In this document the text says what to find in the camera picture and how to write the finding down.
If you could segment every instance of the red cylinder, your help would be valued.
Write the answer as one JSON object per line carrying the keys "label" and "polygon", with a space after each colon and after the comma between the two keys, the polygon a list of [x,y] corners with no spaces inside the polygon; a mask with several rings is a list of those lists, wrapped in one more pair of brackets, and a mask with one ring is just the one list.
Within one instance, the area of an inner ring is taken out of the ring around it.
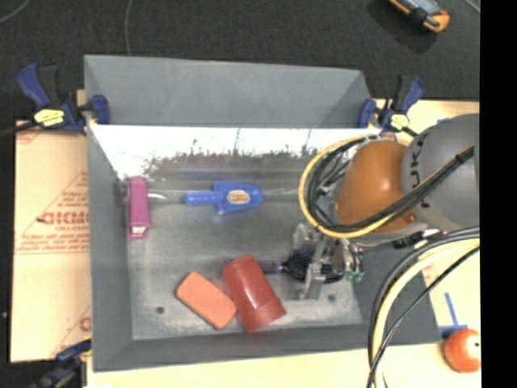
{"label": "red cylinder", "polygon": [[253,332],[286,314],[257,260],[244,255],[223,267],[232,299],[247,332]]}

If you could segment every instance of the white paper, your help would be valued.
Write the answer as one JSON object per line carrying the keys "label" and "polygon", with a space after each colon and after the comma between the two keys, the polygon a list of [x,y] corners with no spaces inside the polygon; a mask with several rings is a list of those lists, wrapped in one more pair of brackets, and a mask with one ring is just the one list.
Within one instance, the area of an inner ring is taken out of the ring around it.
{"label": "white paper", "polygon": [[320,150],[336,141],[374,133],[371,129],[260,129],[139,125],[91,125],[120,179],[143,175],[153,160],[184,154],[260,156]]}

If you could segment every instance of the black floor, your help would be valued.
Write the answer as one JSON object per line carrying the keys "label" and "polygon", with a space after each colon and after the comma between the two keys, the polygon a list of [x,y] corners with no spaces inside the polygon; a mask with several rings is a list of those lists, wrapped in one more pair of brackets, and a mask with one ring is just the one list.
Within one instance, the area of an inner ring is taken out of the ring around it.
{"label": "black floor", "polygon": [[[76,91],[90,53],[349,67],[364,72],[377,98],[393,95],[397,75],[413,74],[426,85],[424,98],[480,98],[481,16],[464,0],[437,0],[451,15],[438,35],[383,0],[132,0],[129,13],[130,0],[29,0],[7,19],[24,1],[0,0],[0,129],[32,112],[15,80],[21,68],[55,64],[60,91]],[[33,381],[50,364],[6,365],[11,138],[0,139],[0,151],[0,386],[10,387]]]}

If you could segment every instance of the orange multimeter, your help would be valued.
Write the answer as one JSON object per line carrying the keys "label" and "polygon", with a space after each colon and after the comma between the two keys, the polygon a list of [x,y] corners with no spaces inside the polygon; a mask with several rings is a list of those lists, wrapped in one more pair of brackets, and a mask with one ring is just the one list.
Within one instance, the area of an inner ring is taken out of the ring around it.
{"label": "orange multimeter", "polygon": [[435,0],[387,0],[405,15],[435,33],[444,30],[450,16]]}

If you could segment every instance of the orange sponge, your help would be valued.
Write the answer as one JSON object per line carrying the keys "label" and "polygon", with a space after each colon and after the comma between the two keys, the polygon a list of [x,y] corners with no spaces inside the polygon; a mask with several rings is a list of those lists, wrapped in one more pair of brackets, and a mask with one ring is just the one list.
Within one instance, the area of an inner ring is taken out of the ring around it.
{"label": "orange sponge", "polygon": [[176,297],[216,329],[235,315],[233,300],[198,272],[191,272],[176,290]]}

